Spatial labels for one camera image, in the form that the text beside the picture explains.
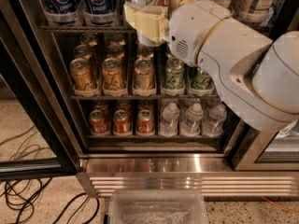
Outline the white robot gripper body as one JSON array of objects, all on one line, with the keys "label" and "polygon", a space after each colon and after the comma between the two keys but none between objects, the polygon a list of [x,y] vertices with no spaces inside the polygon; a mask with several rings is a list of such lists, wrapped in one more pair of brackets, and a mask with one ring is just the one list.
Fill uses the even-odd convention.
[{"label": "white robot gripper body", "polygon": [[168,47],[171,53],[188,66],[197,65],[200,48],[212,30],[231,11],[210,0],[195,0],[175,9],[169,21]]}]

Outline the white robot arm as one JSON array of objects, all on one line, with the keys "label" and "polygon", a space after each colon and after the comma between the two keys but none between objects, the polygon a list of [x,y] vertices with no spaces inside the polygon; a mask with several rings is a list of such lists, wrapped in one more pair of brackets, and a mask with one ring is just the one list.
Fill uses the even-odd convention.
[{"label": "white robot arm", "polygon": [[141,35],[142,44],[166,42],[176,58],[202,68],[223,102],[258,131],[276,133],[298,119],[296,31],[272,40],[213,1],[168,4],[124,4],[125,19]]}]

